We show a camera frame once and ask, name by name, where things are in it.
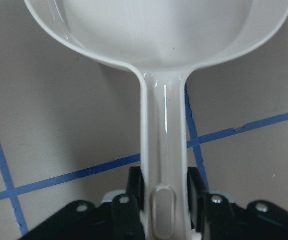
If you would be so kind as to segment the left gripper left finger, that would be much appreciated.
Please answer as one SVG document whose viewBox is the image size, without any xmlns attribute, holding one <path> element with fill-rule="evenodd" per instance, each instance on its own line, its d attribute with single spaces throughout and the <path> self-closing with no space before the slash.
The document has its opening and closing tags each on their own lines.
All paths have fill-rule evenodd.
<svg viewBox="0 0 288 240">
<path fill-rule="evenodd" d="M 109 208 L 112 240 L 146 239 L 141 222 L 141 210 L 144 209 L 144 186 L 141 168 L 131 167 L 126 191 L 111 191 L 104 196 L 101 205 Z"/>
</svg>

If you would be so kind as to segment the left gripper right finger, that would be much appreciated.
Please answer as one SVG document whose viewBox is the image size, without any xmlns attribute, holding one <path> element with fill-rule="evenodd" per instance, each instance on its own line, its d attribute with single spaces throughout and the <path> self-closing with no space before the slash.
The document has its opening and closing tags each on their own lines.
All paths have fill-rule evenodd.
<svg viewBox="0 0 288 240">
<path fill-rule="evenodd" d="M 235 214 L 232 204 L 221 194 L 210 193 L 200 171 L 187 171 L 191 222 L 203 240 L 233 240 Z"/>
</svg>

